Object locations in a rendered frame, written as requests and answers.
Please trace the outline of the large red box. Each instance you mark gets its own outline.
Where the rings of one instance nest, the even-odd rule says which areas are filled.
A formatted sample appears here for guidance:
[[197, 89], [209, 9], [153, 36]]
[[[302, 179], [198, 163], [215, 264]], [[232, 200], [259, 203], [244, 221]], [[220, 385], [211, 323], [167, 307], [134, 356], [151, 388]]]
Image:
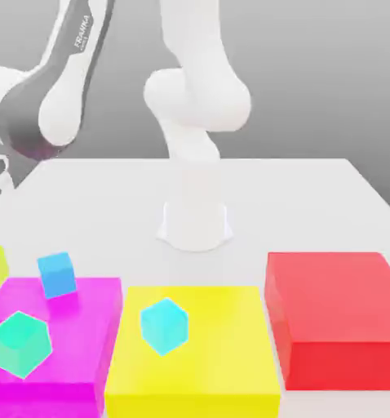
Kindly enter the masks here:
[[290, 391], [390, 391], [390, 265], [378, 252], [271, 252], [264, 297]]

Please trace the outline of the small green cube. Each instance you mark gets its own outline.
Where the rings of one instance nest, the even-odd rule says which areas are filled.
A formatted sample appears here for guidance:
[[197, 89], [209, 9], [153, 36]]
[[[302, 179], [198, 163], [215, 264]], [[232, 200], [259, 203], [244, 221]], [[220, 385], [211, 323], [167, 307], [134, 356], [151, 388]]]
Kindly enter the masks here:
[[0, 368], [28, 377], [52, 353], [48, 324], [21, 311], [0, 323]]

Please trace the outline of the small blue cube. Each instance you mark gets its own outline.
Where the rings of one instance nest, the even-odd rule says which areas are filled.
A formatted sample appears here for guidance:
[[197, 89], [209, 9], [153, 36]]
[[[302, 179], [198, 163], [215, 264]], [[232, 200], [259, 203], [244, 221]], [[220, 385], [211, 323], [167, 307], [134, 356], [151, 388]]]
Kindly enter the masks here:
[[77, 290], [73, 264], [67, 252], [38, 258], [38, 268], [47, 299], [68, 295]]

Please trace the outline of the large yellow box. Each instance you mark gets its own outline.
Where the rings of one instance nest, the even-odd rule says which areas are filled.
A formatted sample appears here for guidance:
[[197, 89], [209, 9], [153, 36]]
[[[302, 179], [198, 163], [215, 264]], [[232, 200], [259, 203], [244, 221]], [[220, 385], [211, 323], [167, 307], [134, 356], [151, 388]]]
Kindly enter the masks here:
[[[140, 312], [168, 298], [188, 340], [159, 355]], [[130, 286], [104, 391], [108, 418], [278, 418], [281, 389], [255, 286]]]

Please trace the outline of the large magenta box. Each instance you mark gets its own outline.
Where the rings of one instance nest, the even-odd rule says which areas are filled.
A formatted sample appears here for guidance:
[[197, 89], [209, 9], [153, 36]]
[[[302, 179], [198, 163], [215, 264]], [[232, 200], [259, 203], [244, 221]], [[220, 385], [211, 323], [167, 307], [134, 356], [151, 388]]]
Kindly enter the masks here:
[[0, 369], [0, 418], [102, 418], [122, 315], [117, 278], [79, 278], [73, 294], [48, 300], [38, 278], [8, 278], [0, 323], [16, 311], [47, 322], [52, 354], [25, 379]]

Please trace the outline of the small cyan cube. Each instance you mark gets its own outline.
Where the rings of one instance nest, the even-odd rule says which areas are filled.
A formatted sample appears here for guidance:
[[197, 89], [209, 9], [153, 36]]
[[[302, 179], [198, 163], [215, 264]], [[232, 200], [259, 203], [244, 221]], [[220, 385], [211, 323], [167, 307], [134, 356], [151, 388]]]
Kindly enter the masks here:
[[163, 298], [140, 311], [143, 340], [160, 356], [165, 356], [188, 341], [188, 313], [172, 299]]

